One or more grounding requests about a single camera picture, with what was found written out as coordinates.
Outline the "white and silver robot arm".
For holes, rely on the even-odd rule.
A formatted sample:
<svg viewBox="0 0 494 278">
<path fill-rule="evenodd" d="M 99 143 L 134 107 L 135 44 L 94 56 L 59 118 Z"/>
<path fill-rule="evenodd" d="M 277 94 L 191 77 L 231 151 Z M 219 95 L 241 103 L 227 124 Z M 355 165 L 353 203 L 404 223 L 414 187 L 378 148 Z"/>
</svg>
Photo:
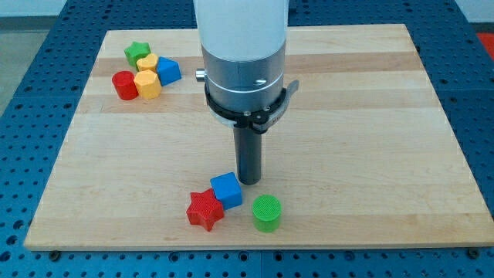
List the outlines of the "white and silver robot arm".
<svg viewBox="0 0 494 278">
<path fill-rule="evenodd" d="M 235 127 L 268 125 L 286 109 L 288 0 L 194 0 L 207 103 Z"/>
</svg>

